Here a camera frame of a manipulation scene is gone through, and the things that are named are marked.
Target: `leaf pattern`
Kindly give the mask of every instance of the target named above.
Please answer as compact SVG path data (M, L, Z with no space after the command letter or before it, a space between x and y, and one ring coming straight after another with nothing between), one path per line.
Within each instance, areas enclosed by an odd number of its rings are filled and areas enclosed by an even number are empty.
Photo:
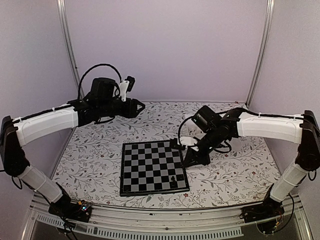
M215 112L245 107L239 103L148 102L136 118L116 117L109 123L79 127L53 180L74 199L123 207L212 208L262 200L280 174L265 140L259 137L234 138L231 152L212 152L211 164L188 168L189 192L120 197L122 144L176 138L186 115L203 105ZM185 126L181 135L188 132Z

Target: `black plastic part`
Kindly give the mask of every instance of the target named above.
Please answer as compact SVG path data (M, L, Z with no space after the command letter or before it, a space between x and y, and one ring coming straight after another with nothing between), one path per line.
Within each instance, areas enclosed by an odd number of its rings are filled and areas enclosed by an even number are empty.
M132 88L134 87L134 84L136 82L135 78L132 77L132 76L128 76L126 78L126 81L129 81L129 85L128 85L128 88L127 88L127 92L131 92Z
M204 105L201 107L191 120L204 132L216 128L220 124L221 116L216 114L210 107Z
M16 130L11 117L4 117L0 131L1 136L3 136L0 144L0 156L5 173L12 177L19 176L25 171L26 167L30 166L25 152L20 146Z
M320 167L320 134L315 115L312 111L304 111L301 144L295 163L306 171L315 171Z
M273 185L269 188L262 203L241 208L241 218L245 223L251 223L263 219L273 218L285 213L282 202L270 198Z
M192 167L195 165L208 165L210 163L209 154L203 156L197 156L197 152L191 147L188 147L186 155L183 161L183 166L185 168Z
M67 192L58 183L57 185L62 191L62 197L57 202L50 204L48 212L62 218L88 223L92 213L91 206L86 211L82 211L81 205L72 203Z

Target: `purple wall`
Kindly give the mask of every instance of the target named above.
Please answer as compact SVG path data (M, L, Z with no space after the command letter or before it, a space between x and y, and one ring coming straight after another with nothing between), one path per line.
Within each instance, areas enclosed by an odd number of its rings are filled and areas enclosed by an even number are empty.
M265 0L68 0L82 75L114 64L139 100L245 102L261 43ZM88 75L117 79L101 68Z
M312 110L320 123L320 1L276 1L269 41L251 109L275 114ZM269 139L280 170L297 156L298 145ZM314 239L320 239L320 177L298 192Z
M76 97L57 1L1 1L0 29L0 119L23 117ZM30 143L24 148L27 158L50 174L68 132ZM0 183L0 239L17 240L33 193L25 186L17 189L5 173Z

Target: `floral pattern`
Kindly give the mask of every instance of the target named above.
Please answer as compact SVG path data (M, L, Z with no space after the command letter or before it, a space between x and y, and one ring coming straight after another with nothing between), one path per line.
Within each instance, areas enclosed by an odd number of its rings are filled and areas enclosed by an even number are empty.
M230 143L231 152L212 152L211 164L187 168L189 192L120 197L122 144L176 138L186 115L194 114L203 105L215 112L245 108L237 102L149 102L136 118L116 117L109 123L79 127L68 143L53 180L74 199L114 206L212 208L262 200L280 173L265 140L259 137L234 138ZM187 134L185 126L181 135Z

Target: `wire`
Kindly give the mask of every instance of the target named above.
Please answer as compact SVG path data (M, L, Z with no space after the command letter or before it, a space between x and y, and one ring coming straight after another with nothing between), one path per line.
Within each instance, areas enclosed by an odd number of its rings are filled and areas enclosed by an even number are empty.
M289 193L289 197L290 197L291 200L292 200L292 212L291 212L291 215L290 215L288 221L285 223L285 225L283 225L282 228L275 230L275 231L273 232L274 234L280 232L281 230L283 230L283 229L289 224L290 220L292 219L292 217L293 217L293 215L294 215L294 212L295 212L295 200L294 200L294 198L291 196L290 193Z
M309 178L310 181L314 181L314 180L316 179L316 177L317 177L317 170L314 171L314 176L313 176L313 178L311 178L310 172L308 173L308 178Z
M80 98L81 98L81 86L82 86L82 82L84 81L85 76L86 76L91 70L93 70L93 69L95 69L95 68L97 68L97 67L100 67L100 66L107 66L107 67L112 68L112 69L116 72L116 74L118 74L119 79L120 79L120 82L122 82L122 78L121 78L121 75L120 75L119 71L118 71L114 66L112 66L111 64L108 64L108 63L99 63L99 64L97 64L97 65L94 65L94 66L90 67L90 68L82 75L82 77L81 77L81 79L80 79L79 86L78 86L78 97L77 97L78 100L80 100Z
M193 117L193 116L187 117L185 120L183 120L183 122L182 122L182 123L180 124L180 126L179 126L179 129L178 129L178 143L179 143L180 146L182 146L181 141L180 141L180 134L181 134L182 126L186 123L186 121L192 119L192 117Z
M14 177L11 176L11 180L12 180L13 184L14 184L18 189L22 190L22 182L21 182L21 179L20 179L20 178L18 178L18 179L19 179L19 184L20 184L20 186L15 182Z

